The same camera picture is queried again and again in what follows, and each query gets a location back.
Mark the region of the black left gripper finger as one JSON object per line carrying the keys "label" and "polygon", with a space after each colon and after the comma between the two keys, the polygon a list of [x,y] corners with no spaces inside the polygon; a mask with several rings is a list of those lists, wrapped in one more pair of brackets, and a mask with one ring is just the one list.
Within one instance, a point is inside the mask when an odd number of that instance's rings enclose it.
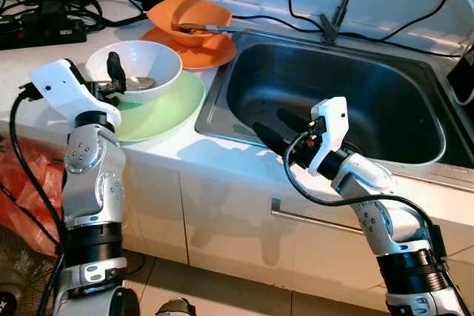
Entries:
{"label": "black left gripper finger", "polygon": [[109,76],[112,89],[127,88],[127,75],[122,68],[121,56],[115,51],[110,51],[107,55],[106,73]]}

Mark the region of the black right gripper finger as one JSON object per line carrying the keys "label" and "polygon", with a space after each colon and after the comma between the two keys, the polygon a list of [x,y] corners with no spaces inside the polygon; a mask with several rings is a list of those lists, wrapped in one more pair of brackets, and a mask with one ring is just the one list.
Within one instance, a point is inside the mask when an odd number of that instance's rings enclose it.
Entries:
{"label": "black right gripper finger", "polygon": [[284,130],[284,137],[287,138],[295,138],[299,133],[308,131],[310,127],[310,120],[308,117],[299,116],[297,113],[285,109],[285,107],[277,109],[276,116],[286,127]]}
{"label": "black right gripper finger", "polygon": [[297,137],[297,133],[281,132],[260,122],[252,124],[252,130],[265,147],[273,151],[278,156],[284,156],[289,144]]}

